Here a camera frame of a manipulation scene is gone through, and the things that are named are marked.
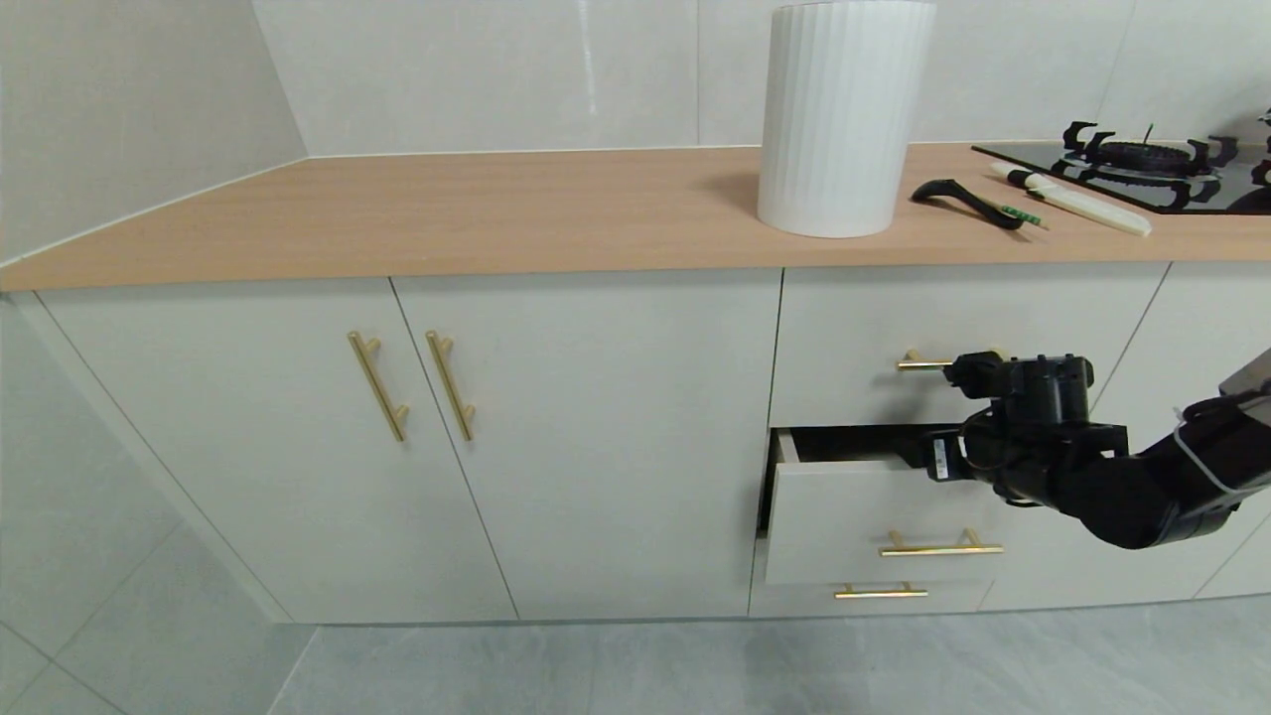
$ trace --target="knife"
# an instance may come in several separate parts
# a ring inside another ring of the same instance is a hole
[[[1107,201],[1094,198],[1093,196],[1065,188],[1037,171],[1031,171],[1007,161],[994,161],[993,170],[1005,178],[1012,185],[1026,189],[1030,196],[1085,216],[1092,221],[1098,221],[1135,235],[1148,235],[1152,232],[1152,221],[1146,217],[1134,211],[1126,211],[1120,206],[1113,206]]]

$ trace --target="white ribbed vase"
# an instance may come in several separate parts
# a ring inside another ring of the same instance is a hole
[[[891,225],[934,20],[935,5],[919,0],[773,13],[764,222],[825,237]]]

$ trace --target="gold cabinet handle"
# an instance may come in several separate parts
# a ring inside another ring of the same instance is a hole
[[[843,591],[834,594],[838,601],[852,598],[927,598],[930,596],[924,588],[914,588],[909,582],[900,582],[899,589],[892,591],[855,591],[852,584],[843,584]]]
[[[459,432],[463,433],[464,442],[472,442],[473,415],[477,414],[477,409],[472,405],[464,405],[464,401],[459,399],[455,378],[450,375],[450,351],[454,348],[455,340],[449,337],[442,339],[437,330],[428,330],[425,337],[428,338],[428,349],[432,351],[432,361],[437,364],[437,372],[441,373],[441,382],[446,386],[450,408],[455,411],[455,419],[459,420]]]
[[[999,544],[981,544],[980,535],[975,530],[962,530],[962,538],[967,544],[952,544],[948,546],[905,546],[905,540],[900,532],[887,532],[891,537],[892,547],[878,550],[878,556],[971,556],[976,554],[1005,554],[1007,547]]]
[[[921,371],[943,371],[952,366],[952,361],[927,361],[916,349],[905,351],[905,359],[896,363],[896,372],[916,373]]]
[[[371,392],[375,394],[375,401],[380,404],[380,410],[384,411],[384,419],[389,422],[393,438],[398,442],[405,442],[405,417],[411,413],[411,408],[408,405],[393,408],[393,403],[384,390],[384,381],[380,380],[380,372],[375,368],[375,353],[380,349],[380,338],[372,337],[370,342],[366,342],[362,339],[360,331],[352,330],[348,333],[348,343],[353,345],[353,352],[357,354],[357,363],[362,366],[366,382],[371,384]]]

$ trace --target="drawer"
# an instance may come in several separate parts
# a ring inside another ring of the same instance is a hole
[[[961,423],[982,408],[928,359],[996,348],[1084,354],[1098,395],[1164,263],[789,268],[782,291],[770,425]]]
[[[808,616],[886,616],[900,613],[965,613],[975,611],[991,582],[946,579],[904,583],[853,583],[855,598],[841,598],[849,584],[779,584],[763,580],[768,542],[755,549],[750,593],[751,618]]]
[[[765,584],[993,579],[1003,569],[1010,535],[1033,511],[1008,507],[980,483],[930,481],[886,452],[894,437],[777,431]],[[970,549],[967,530],[981,547]]]

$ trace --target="gray floor tile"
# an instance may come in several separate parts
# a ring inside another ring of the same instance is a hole
[[[845,712],[866,702],[841,621],[595,626],[596,715]]]
[[[1271,597],[960,616],[323,629],[273,715],[1265,715]]]
[[[322,629],[273,715],[586,712],[588,626]]]

